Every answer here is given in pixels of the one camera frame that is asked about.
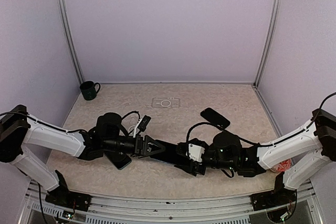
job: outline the vertical metal post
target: vertical metal post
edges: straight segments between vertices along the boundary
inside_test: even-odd
[[[266,66],[266,61],[267,61],[269,51],[270,51],[270,47],[271,47],[271,44],[272,44],[272,39],[273,39],[274,31],[275,31],[275,28],[276,28],[277,16],[278,16],[278,13],[279,13],[279,7],[280,7],[280,0],[274,0],[273,1],[272,13],[271,13],[271,20],[270,20],[270,23],[269,23],[267,37],[266,37],[266,42],[265,42],[265,46],[264,46],[264,49],[263,49],[262,58],[261,58],[261,62],[260,62],[259,68],[258,68],[257,76],[256,76],[256,79],[254,81],[254,86],[257,89],[259,87],[262,75],[264,73],[265,66]]]
[[[69,21],[68,21],[68,17],[67,17],[67,10],[66,10],[66,7],[65,7],[65,0],[57,0],[57,1],[58,1],[58,5],[59,5],[59,10],[60,10],[60,13],[61,13],[62,24],[63,24],[64,32],[65,32],[65,35],[66,35],[71,60],[72,60],[73,66],[75,68],[77,80],[78,80],[79,84],[81,84],[81,83],[84,82],[84,77],[83,77],[83,73],[81,71],[80,64],[79,64],[79,61],[78,61],[78,58],[77,58],[77,54],[76,54],[76,51],[75,51],[75,46],[73,44],[74,41],[72,40]]]

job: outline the black phone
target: black phone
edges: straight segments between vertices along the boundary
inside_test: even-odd
[[[212,108],[206,108],[201,112],[201,117],[209,123],[220,126],[223,130],[230,125],[230,121]]]
[[[104,152],[104,155],[113,163],[113,165],[118,169],[124,169],[128,164],[132,162],[132,159],[124,153],[119,152]]]

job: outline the marble-patterned surface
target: marble-patterned surface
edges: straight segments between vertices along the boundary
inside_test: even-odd
[[[180,106],[153,108],[153,98],[179,99]],[[95,126],[97,117],[106,112],[124,115],[138,110],[141,115],[152,117],[145,134],[178,143],[185,141],[186,133],[193,124],[203,121],[199,113],[207,107],[227,117],[231,121],[228,130],[243,138],[261,143],[276,138],[249,85],[102,85],[93,101],[85,101],[82,96],[78,98],[64,127],[88,130]],[[124,126],[128,129],[136,120],[136,115],[130,116],[124,121]],[[191,138],[211,143],[217,133],[217,129],[202,125],[193,131]],[[125,169],[117,170],[105,157],[82,161],[57,151],[52,151],[48,165],[64,175],[70,189],[136,198],[204,198],[255,193],[272,189],[276,176],[267,172],[255,178],[235,176],[230,179],[221,171],[208,168],[205,176],[193,177],[172,165],[150,158],[134,158]]]

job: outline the mug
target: mug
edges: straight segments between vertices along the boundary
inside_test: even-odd
[[[93,81],[86,81],[83,82],[80,85],[80,92],[82,93],[83,97],[87,101],[91,101],[94,98],[96,98],[99,90],[100,90],[100,84],[99,83],[94,83]]]

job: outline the mug handle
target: mug handle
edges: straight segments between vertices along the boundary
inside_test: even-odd
[[[100,84],[96,82],[95,85],[94,85],[94,88],[96,88],[97,85],[99,85],[99,88],[98,88],[98,90],[96,91],[96,93],[98,94],[98,92],[99,92],[99,90],[100,90]]]

